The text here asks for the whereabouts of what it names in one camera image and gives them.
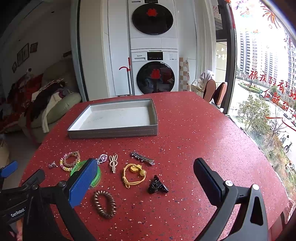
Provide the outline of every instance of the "checkered cloth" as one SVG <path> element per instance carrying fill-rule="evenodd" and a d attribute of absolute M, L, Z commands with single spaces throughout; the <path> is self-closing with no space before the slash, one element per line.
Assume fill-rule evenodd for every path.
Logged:
<path fill-rule="evenodd" d="M 188 58 L 184 61 L 184 58 L 179 58 L 179 91 L 190 91 L 190 77 L 189 77 L 189 64 Z"/>

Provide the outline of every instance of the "yellow hair tie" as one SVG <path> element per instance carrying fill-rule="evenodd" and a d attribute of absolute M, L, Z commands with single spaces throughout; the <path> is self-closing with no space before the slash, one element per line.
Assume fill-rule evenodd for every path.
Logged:
<path fill-rule="evenodd" d="M 126 169 L 128 169 L 130 166 L 132 166 L 133 169 L 135 169 L 135 168 L 138 169 L 138 170 L 140 171 L 140 175 L 141 175 L 142 177 L 144 177 L 144 178 L 143 178 L 142 180 L 140 180 L 140 181 L 136 181 L 136 182 L 132 182 L 132 183 L 130 183 L 130 182 L 126 179 Z M 130 186 L 138 185 L 138 184 L 140 184 L 141 182 L 143 182 L 143 181 L 145 180 L 145 178 L 146 178 L 146 174 L 147 174 L 147 172 L 146 172 L 144 169 L 142 169 L 141 165 L 136 165 L 136 164 L 132 164 L 132 163 L 130 163 L 130 164 L 127 164 L 126 167 L 123 169 L 123 176 L 122 176 L 122 179 L 123 179 L 123 182 L 124 182 L 126 188 L 130 188 Z"/>

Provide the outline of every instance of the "dryer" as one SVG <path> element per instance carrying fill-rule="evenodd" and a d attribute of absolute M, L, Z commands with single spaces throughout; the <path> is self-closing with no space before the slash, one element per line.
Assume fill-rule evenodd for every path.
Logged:
<path fill-rule="evenodd" d="M 131 50 L 178 49 L 173 0 L 128 0 Z"/>
<path fill-rule="evenodd" d="M 178 91 L 179 56 L 173 49 L 131 51 L 134 95 Z"/>

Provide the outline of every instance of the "metal bolt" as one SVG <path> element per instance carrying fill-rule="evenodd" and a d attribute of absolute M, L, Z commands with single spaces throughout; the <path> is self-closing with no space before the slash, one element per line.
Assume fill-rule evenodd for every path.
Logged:
<path fill-rule="evenodd" d="M 33 190 L 36 190 L 38 187 L 39 187 L 38 184 L 34 184 L 34 185 L 32 186 L 32 189 L 33 189 Z"/>
<path fill-rule="evenodd" d="M 255 190 L 259 190 L 259 186 L 257 184 L 253 184 L 252 187 L 255 189 Z"/>
<path fill-rule="evenodd" d="M 63 187 L 66 185 L 66 181 L 59 181 L 58 185 L 59 187 Z"/>
<path fill-rule="evenodd" d="M 229 187 L 232 187 L 232 186 L 233 186 L 233 182 L 230 181 L 230 180 L 225 181 L 225 184 L 226 184 L 227 186 L 229 186 Z"/>

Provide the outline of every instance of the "speckled tabletop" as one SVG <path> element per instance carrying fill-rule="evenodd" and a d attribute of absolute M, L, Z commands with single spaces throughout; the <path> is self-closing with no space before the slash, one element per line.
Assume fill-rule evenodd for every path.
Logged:
<path fill-rule="evenodd" d="M 224 114 L 193 92 L 156 93 L 120 97 L 116 100 L 152 98 L 155 104 L 159 132 L 152 137 L 71 140 L 67 129 L 89 103 L 75 105 L 46 136 L 30 160 L 22 181 L 38 168 L 45 171 L 41 187 L 67 180 L 70 173 L 60 167 L 49 169 L 48 164 L 65 153 L 78 150 L 81 159 L 100 154 L 118 154 L 116 174 L 108 162 L 100 165 L 102 179 L 97 187 L 88 190 L 75 211 L 97 240 L 194 240 L 215 211 L 193 173 L 193 161 L 202 157 L 220 176 L 235 185 L 260 186 L 270 228 L 287 204 L 285 189 L 258 147 Z M 147 177 L 139 186 L 127 189 L 122 182 L 122 170 L 138 151 L 155 160 L 156 165 L 143 164 Z M 154 175 L 170 189 L 168 194 L 148 194 Z M 130 181 L 140 180 L 138 174 L 127 172 Z M 93 204 L 94 190 L 108 190 L 115 198 L 117 214 L 111 220 L 98 216 Z M 70 237 L 57 209 L 56 221 L 62 233 Z M 230 231 L 238 207 L 234 209 L 223 234 Z"/>

